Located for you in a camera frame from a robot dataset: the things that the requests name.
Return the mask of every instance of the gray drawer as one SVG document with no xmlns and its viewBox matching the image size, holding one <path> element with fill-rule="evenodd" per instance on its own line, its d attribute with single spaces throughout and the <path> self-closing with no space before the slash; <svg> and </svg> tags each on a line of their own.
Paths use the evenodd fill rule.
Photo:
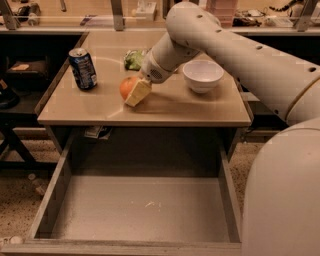
<svg viewBox="0 0 320 256">
<path fill-rule="evenodd" d="M 240 255 L 240 211 L 214 128 L 75 129 L 30 235 L 3 253 Z"/>
</svg>

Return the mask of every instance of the blue soda can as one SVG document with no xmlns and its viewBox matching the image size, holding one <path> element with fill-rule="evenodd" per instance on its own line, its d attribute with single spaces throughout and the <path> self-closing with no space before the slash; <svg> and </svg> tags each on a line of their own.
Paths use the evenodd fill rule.
<svg viewBox="0 0 320 256">
<path fill-rule="evenodd" d="M 69 52 L 69 63 L 78 87 L 89 90 L 97 85 L 97 74 L 90 54 L 83 48 L 75 48 Z"/>
</svg>

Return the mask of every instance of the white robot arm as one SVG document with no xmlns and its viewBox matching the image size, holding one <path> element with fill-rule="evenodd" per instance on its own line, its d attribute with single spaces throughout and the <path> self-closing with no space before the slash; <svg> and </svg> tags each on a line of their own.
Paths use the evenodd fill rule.
<svg viewBox="0 0 320 256">
<path fill-rule="evenodd" d="M 142 65 L 153 83 L 204 52 L 289 125 L 320 116 L 319 66 L 224 30 L 190 2 L 174 5 L 166 26 Z"/>
<path fill-rule="evenodd" d="M 250 170 L 242 255 L 319 255 L 320 67 L 224 30 L 189 2 L 176 4 L 166 22 L 168 33 L 142 65 L 147 79 L 162 83 L 204 52 L 293 125 L 266 143 Z"/>
</svg>

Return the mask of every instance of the countertop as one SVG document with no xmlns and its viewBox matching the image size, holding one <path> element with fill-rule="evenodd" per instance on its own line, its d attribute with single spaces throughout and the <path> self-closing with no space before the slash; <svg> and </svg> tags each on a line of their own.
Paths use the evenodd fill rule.
<svg viewBox="0 0 320 256">
<path fill-rule="evenodd" d="M 127 106 L 119 84 L 136 71 L 127 71 L 123 57 L 128 50 L 149 49 L 164 30 L 126 32 L 91 31 L 82 47 L 91 54 L 98 85 L 80 90 L 68 67 L 38 121 L 43 125 L 114 126 L 218 126 L 244 127 L 251 123 L 233 77 L 225 72 L 219 85 L 206 94 L 187 86 L 182 66 L 135 108 Z"/>
</svg>

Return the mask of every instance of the white bowl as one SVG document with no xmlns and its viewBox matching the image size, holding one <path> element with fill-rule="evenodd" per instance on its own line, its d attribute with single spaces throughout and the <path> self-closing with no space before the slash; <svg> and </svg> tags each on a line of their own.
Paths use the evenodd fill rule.
<svg viewBox="0 0 320 256">
<path fill-rule="evenodd" d="M 218 85 L 224 70 L 211 60 L 192 60 L 183 67 L 187 85 L 196 93 L 206 93 Z"/>
</svg>

